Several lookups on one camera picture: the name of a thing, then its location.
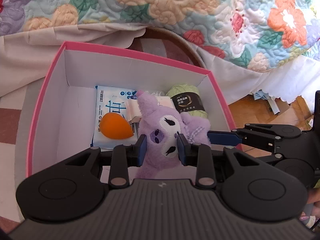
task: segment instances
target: black yarn label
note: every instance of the black yarn label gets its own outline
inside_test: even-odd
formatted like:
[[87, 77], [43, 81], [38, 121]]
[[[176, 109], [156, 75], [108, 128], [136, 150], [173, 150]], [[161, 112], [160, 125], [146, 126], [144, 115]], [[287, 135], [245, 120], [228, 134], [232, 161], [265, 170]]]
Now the black yarn label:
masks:
[[204, 107], [200, 97], [193, 92], [184, 92], [173, 96], [172, 98], [174, 107], [179, 113], [189, 112], [194, 110], [203, 110]]

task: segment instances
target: white plush face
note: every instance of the white plush face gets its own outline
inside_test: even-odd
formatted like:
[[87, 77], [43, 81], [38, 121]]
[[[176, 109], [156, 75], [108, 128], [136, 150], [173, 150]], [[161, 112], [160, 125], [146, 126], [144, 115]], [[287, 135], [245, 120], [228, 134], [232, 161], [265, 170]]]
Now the white plush face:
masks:
[[168, 135], [168, 140], [164, 143], [161, 154], [173, 158], [178, 154], [177, 135], [181, 133], [179, 121], [173, 115], [167, 114], [160, 118], [159, 123]]

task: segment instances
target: orange flower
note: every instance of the orange flower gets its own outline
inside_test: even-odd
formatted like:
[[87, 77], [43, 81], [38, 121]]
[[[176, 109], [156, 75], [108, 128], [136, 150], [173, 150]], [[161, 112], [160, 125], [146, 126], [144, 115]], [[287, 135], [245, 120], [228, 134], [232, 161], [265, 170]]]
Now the orange flower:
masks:
[[296, 41], [307, 44], [306, 21], [303, 12], [295, 8], [295, 0], [276, 0], [278, 8], [272, 8], [268, 25], [276, 32], [283, 32], [282, 44], [291, 47]]

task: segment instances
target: pink box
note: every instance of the pink box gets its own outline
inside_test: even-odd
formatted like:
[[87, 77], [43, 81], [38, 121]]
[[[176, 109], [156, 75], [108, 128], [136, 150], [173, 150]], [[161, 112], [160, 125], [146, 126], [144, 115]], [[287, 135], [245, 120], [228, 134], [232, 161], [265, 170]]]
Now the pink box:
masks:
[[[212, 130], [235, 128], [210, 71], [128, 49], [64, 42], [36, 103], [28, 141], [27, 176], [90, 147], [97, 97], [95, 86], [167, 92], [173, 85], [185, 83], [198, 87]], [[194, 167], [180, 168], [175, 168], [179, 177], [193, 177]], [[164, 174], [160, 177], [172, 176], [169, 171]]]

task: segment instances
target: box pink rim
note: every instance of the box pink rim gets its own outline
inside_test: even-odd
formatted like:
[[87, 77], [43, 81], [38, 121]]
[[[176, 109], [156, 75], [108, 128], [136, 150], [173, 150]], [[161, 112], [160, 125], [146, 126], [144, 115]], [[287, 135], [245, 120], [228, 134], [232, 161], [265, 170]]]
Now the box pink rim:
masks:
[[221, 92], [221, 89], [219, 88], [217, 81], [216, 81], [215, 77], [213, 76], [212, 72], [210, 72], [209, 70], [204, 69], [204, 68], [199, 68], [197, 66], [189, 65], [187, 63], [180, 62], [177, 60], [164, 58], [164, 57], [160, 57], [160, 56], [155, 56], [155, 55], [148, 54], [145, 52], [129, 50], [129, 49], [122, 49], [122, 48], [117, 48], [117, 47], [110, 47], [110, 46], [100, 45], [100, 44], [65, 41], [61, 45], [61, 47], [59, 48], [57, 54], [55, 55], [55, 57], [52, 61], [52, 64], [48, 70], [48, 73], [47, 73], [46, 77], [44, 78], [44, 82], [42, 84], [42, 87], [41, 87], [41, 90], [40, 90], [40, 93], [39, 93], [39, 96], [38, 96], [38, 99], [36, 102], [36, 107], [35, 107], [35, 110], [33, 113], [32, 121], [31, 121], [28, 146], [27, 146], [26, 177], [29, 177], [32, 174], [33, 143], [34, 143], [34, 139], [35, 139], [35, 135], [36, 135], [36, 126], [38, 123], [38, 118], [39, 118], [42, 102], [44, 99], [45, 91], [47, 89], [52, 72], [57, 64], [57, 61], [65, 49], [135, 58], [135, 59], [140, 59], [140, 60], [144, 60], [144, 61], [150, 61], [150, 62], [154, 62], [154, 63], [168, 65], [171, 67], [176, 67], [176, 68], [196, 72], [196, 73], [203, 74], [203, 75], [208, 75], [209, 80], [211, 81], [211, 84], [217, 94], [218, 100], [219, 100], [221, 107], [223, 109], [223, 112], [225, 114], [229, 129], [232, 130], [236, 127], [236, 125], [233, 121], [231, 112], [230, 112], [228, 105], [223, 97], [222, 92]]

